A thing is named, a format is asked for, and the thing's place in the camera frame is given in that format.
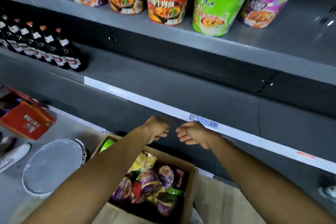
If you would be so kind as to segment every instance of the open cardboard box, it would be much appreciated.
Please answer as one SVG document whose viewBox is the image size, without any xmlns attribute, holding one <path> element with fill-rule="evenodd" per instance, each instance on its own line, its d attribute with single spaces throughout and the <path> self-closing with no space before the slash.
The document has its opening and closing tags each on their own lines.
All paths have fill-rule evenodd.
<svg viewBox="0 0 336 224">
<path fill-rule="evenodd" d="M 96 154 L 99 154 L 100 149 L 102 148 L 103 144 L 109 138 L 114 140 L 114 141 L 118 141 L 118 140 L 122 139 L 121 136 L 118 136 L 116 134 L 108 134 L 101 141 L 101 143 L 98 145 L 95 152 L 92 154 L 91 158 L 93 158 Z M 181 211 L 181 215 L 180 215 L 180 218 L 179 218 L 179 223 L 180 224 L 189 223 L 191 213 L 192 213 L 194 196 L 195 196 L 195 192 L 196 192 L 197 180 L 198 180 L 198 176 L 199 176 L 198 169 L 195 167 L 194 164 L 191 164 L 191 163 L 189 163 L 187 161 L 184 161 L 180 158 L 176 158 L 176 157 L 174 157 L 172 155 L 169 155 L 165 152 L 153 149 L 149 146 L 145 146 L 143 151 L 154 155 L 157 158 L 157 160 L 162 162 L 162 163 L 165 163 L 167 165 L 175 166 L 175 167 L 181 169 L 182 171 L 186 172 L 186 174 L 187 174 L 187 185 L 186 185 L 186 188 L 185 188 L 183 209 Z M 128 213 L 127 211 L 121 209 L 120 207 L 118 207 L 116 205 L 111 204 L 110 202 L 107 202 L 106 205 L 108 205 L 112 209 Z"/>
</svg>

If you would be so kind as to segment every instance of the cardboard box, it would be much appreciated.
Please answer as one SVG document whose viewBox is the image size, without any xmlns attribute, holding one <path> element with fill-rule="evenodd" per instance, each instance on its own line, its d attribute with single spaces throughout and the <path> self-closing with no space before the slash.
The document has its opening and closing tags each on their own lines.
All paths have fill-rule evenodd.
<svg viewBox="0 0 336 224">
<path fill-rule="evenodd" d="M 9 110 L 5 100 L 8 96 L 18 96 L 19 103 Z M 0 88 L 0 107 L 5 109 L 1 110 L 5 114 L 0 116 L 0 125 L 29 139 L 39 139 L 56 122 L 37 101 L 9 87 Z"/>
<path fill-rule="evenodd" d="M 97 149 L 92 154 L 91 158 L 93 158 L 95 155 L 99 154 L 100 149 L 102 148 L 103 144 L 109 138 L 111 138 L 111 139 L 113 139 L 115 141 L 118 141 L 118 140 L 122 139 L 122 137 L 117 136 L 115 134 L 109 134 L 109 135 L 107 135 L 104 138 L 104 140 L 102 140 L 101 143 L 98 145 Z M 184 160 L 182 160 L 180 158 L 176 158 L 176 157 L 174 157 L 172 155 L 169 155 L 169 154 L 167 154 L 165 152 L 153 149 L 153 148 L 151 148 L 149 146 L 145 146 L 145 148 L 143 149 L 143 151 L 144 152 L 148 152 L 148 153 L 154 155 L 158 159 L 158 161 L 160 161 L 162 163 L 165 163 L 167 165 L 173 165 L 173 166 L 181 169 L 182 171 L 188 173 L 188 176 L 187 176 L 188 177 L 188 179 L 187 179 L 187 186 L 185 188 L 185 195 L 184 195 L 183 209 L 182 209 L 182 212 L 181 212 L 179 223 L 180 224 L 187 224 L 187 223 L 189 223 L 190 217 L 191 217 L 191 213 L 192 213 L 194 196 L 195 196 L 196 187 L 197 187 L 197 181 L 198 181 L 198 177 L 199 177 L 198 169 L 195 167 L 194 164 L 191 164 L 191 163 L 189 163 L 187 161 L 184 161 Z M 125 210 L 119 208 L 118 206 L 112 205 L 109 202 L 107 202 L 106 205 L 108 205 L 112 209 L 116 209 L 118 211 L 126 212 Z"/>
</svg>

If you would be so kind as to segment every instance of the white price strip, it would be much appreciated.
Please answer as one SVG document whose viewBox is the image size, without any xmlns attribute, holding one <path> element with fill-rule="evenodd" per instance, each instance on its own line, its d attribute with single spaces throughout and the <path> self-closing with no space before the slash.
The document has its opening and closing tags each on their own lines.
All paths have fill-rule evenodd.
<svg viewBox="0 0 336 224">
<path fill-rule="evenodd" d="M 253 134 L 246 133 L 239 129 L 232 128 L 230 126 L 217 123 L 212 120 L 208 120 L 201 116 L 183 111 L 173 106 L 166 105 L 164 103 L 155 101 L 153 99 L 143 97 L 141 95 L 129 92 L 127 90 L 123 90 L 121 88 L 109 85 L 104 82 L 94 80 L 86 76 L 84 76 L 84 84 L 92 88 L 112 94 L 119 98 L 126 99 L 128 101 L 137 103 L 139 105 L 168 114 L 170 116 L 176 117 L 181 120 L 185 120 L 185 121 L 198 120 L 200 123 L 202 123 L 207 128 L 213 131 L 216 131 L 218 133 L 221 133 L 225 137 L 236 139 L 236 140 L 248 143 L 250 145 L 254 145 L 256 147 L 260 147 L 265 150 L 274 152 L 276 154 L 285 156 L 287 158 L 291 158 L 291 159 L 303 162 L 305 164 L 308 164 L 310 166 L 317 167 L 325 171 L 331 172 L 333 174 L 336 174 L 336 163 L 332 161 L 310 155 L 308 153 L 293 149 L 288 146 L 284 146 L 282 144 L 264 139 L 259 136 L 255 136 Z"/>
</svg>

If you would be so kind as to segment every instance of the wooden floor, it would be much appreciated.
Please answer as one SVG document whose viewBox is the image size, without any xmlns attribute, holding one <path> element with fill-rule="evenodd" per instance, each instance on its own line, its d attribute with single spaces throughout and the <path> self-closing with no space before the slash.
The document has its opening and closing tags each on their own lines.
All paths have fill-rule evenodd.
<svg viewBox="0 0 336 224">
<path fill-rule="evenodd" d="M 39 204 L 40 199 L 24 202 L 10 224 L 21 223 Z M 218 180 L 199 176 L 195 206 L 204 224 L 265 224 L 239 189 Z M 147 224 L 149 221 L 117 212 L 107 205 L 92 224 Z"/>
</svg>

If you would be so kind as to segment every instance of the white shoe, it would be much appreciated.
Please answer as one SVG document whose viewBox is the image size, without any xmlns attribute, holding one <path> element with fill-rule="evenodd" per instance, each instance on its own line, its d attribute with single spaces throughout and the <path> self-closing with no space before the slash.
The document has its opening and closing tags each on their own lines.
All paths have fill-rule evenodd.
<svg viewBox="0 0 336 224">
<path fill-rule="evenodd" d="M 6 171 L 16 162 L 23 159 L 30 151 L 31 146 L 30 143 L 26 143 L 6 153 L 0 162 L 0 173 Z"/>
</svg>

